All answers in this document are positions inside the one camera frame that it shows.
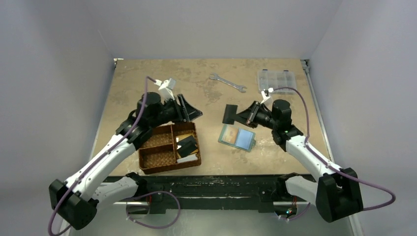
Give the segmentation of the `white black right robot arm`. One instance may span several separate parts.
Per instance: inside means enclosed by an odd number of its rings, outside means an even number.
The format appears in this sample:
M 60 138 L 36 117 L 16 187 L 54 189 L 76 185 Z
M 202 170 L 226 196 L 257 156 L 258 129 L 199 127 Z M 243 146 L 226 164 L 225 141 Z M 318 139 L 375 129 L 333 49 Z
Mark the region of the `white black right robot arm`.
M 356 172 L 351 168 L 341 168 L 309 145 L 308 137 L 292 124 L 288 101 L 277 99 L 271 109 L 255 101 L 232 118 L 251 128 L 261 125 L 271 129 L 274 142 L 298 160 L 313 177 L 313 181 L 296 173 L 280 177 L 275 190 L 280 199 L 300 197 L 313 204 L 329 223 L 364 210 L 359 183 L 354 180 Z

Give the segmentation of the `teal leather card holder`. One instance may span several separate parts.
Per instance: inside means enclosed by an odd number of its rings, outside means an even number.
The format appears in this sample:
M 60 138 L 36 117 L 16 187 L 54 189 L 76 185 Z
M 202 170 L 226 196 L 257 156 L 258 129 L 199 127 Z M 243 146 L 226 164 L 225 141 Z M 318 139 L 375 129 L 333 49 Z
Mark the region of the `teal leather card holder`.
M 237 148 L 237 149 L 241 149 L 241 150 L 250 152 L 256 144 L 255 133 L 252 132 L 252 131 L 248 131 L 248 130 L 237 127 L 239 129 L 239 132 L 238 132 L 236 142 L 235 142 L 235 144 L 229 144 L 229 143 L 223 142 L 221 140 L 226 125 L 234 126 L 234 125 L 230 125 L 230 124 L 223 125 L 223 128 L 222 128 L 221 133 L 220 133 L 219 138 L 218 138 L 218 142 L 222 143 L 222 144 L 225 144 L 225 145 L 228 145 L 228 146 L 231 146 L 231 147 L 234 147 L 234 148 Z

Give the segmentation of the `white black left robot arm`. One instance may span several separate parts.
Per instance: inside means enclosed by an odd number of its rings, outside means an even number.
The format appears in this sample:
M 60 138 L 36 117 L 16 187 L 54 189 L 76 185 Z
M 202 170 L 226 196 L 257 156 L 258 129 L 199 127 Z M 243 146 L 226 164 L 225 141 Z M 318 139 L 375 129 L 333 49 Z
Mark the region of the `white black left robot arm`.
M 128 173 L 107 187 L 101 184 L 123 160 L 152 137 L 155 128 L 169 122 L 191 122 L 202 114 L 182 94 L 163 102 L 159 93 L 145 92 L 137 102 L 137 108 L 129 113 L 94 158 L 65 181 L 56 179 L 50 184 L 49 196 L 54 211 L 50 222 L 59 215 L 69 227 L 80 230 L 94 219 L 99 207 L 123 199 L 141 201 L 153 195 L 147 181 L 136 173 Z

